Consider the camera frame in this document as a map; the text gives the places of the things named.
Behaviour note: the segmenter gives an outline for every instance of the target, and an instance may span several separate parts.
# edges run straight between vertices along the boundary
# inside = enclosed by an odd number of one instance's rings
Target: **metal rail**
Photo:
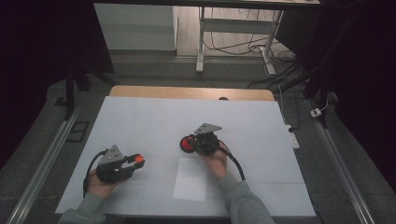
[[[309,110],[314,109],[309,101],[305,100],[306,106]],[[350,200],[355,207],[356,213],[363,224],[375,224],[375,219],[370,212],[369,207],[367,206],[366,201],[364,201],[363,197],[361,196],[361,192],[359,188],[356,186],[355,182],[353,181],[352,175],[350,174],[349,170],[347,169],[344,160],[338,151],[337,146],[335,145],[334,141],[332,140],[332,136],[330,135],[327,129],[324,129],[318,119],[314,120],[315,126],[318,129],[318,133],[327,148],[327,151],[332,159],[332,163],[334,164],[335,170],[337,171],[338,175],[341,178],[341,181],[344,184],[344,188],[346,189],[346,193],[349,195]]]
[[[61,127],[59,128],[54,139],[49,145],[46,154],[44,155],[37,169],[35,170],[33,177],[30,179],[29,184],[27,185],[22,196],[20,197],[20,200],[15,206],[14,211],[11,213],[7,224],[23,223],[26,219],[39,191],[44,184],[44,181],[46,180],[50,172],[50,169],[52,168],[53,163],[55,162],[59,152],[61,151],[62,146],[64,145],[64,141],[68,133],[73,127],[73,124],[79,114],[81,106],[85,101],[85,96],[86,93],[82,93],[81,99],[78,100],[78,104],[74,112],[71,114],[69,120],[64,120],[61,124]]]

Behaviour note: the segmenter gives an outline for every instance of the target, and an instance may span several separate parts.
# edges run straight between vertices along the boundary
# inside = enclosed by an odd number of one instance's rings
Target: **person's left hand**
[[[93,169],[90,171],[90,176],[88,177],[87,192],[91,194],[95,194],[101,198],[108,198],[116,186],[127,180],[128,179],[121,180],[120,182],[114,184],[103,183],[96,175],[96,169]]]

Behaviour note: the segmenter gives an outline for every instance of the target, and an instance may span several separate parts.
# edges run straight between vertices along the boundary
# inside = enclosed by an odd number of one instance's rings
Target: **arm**
[[[275,224],[264,203],[248,188],[245,181],[238,182],[227,173],[227,156],[221,151],[207,157],[200,155],[209,170],[219,179],[219,188],[225,198],[225,208],[232,223]]]
[[[88,180],[88,189],[77,210],[68,209],[64,212],[59,220],[60,224],[78,224],[78,223],[104,223],[106,216],[103,214],[103,204],[113,189],[124,181],[108,185],[99,180],[95,174],[95,170],[91,171]]]

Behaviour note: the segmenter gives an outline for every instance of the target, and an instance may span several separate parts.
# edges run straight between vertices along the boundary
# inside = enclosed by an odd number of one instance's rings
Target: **white wall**
[[[94,4],[108,49],[177,48],[177,8]]]

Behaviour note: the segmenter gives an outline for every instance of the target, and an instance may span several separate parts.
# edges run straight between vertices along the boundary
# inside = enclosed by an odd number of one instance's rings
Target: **gray floor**
[[[194,59],[174,56],[153,55],[112,55],[116,75],[111,77],[123,85],[186,86],[210,88],[244,89],[250,81],[265,77],[262,60],[211,58],[205,60],[205,71],[195,74]],[[280,71],[286,65],[277,65]],[[55,223],[58,215],[54,211],[63,195],[68,179],[84,148],[89,131],[94,124],[101,103],[110,91],[110,86],[102,80],[90,76],[92,88],[76,96],[86,94],[85,104],[77,121],[89,122],[88,132],[81,142],[66,141],[54,163],[49,176],[40,190],[25,223]],[[252,86],[253,89],[267,89],[267,83]],[[276,217],[277,223],[360,223],[343,184],[333,168],[318,131],[309,117],[301,91],[304,84],[283,92],[282,102],[287,123],[296,127],[297,109],[300,111],[301,127],[295,131],[301,148],[295,151],[303,172],[308,192],[319,217],[290,219]],[[48,101],[32,129],[21,142],[18,150],[0,172],[0,223],[5,223],[21,197],[35,168],[48,148],[64,117],[64,106],[56,105],[59,97],[65,96],[64,82],[52,85],[48,91]],[[396,220],[396,196],[387,182],[377,171],[359,143],[333,112],[334,104],[328,107],[329,130],[339,147],[348,169],[353,174],[364,199],[369,204],[377,223],[394,223]],[[70,133],[69,140],[82,136]],[[110,223],[180,223],[174,219],[141,219],[111,217]]]

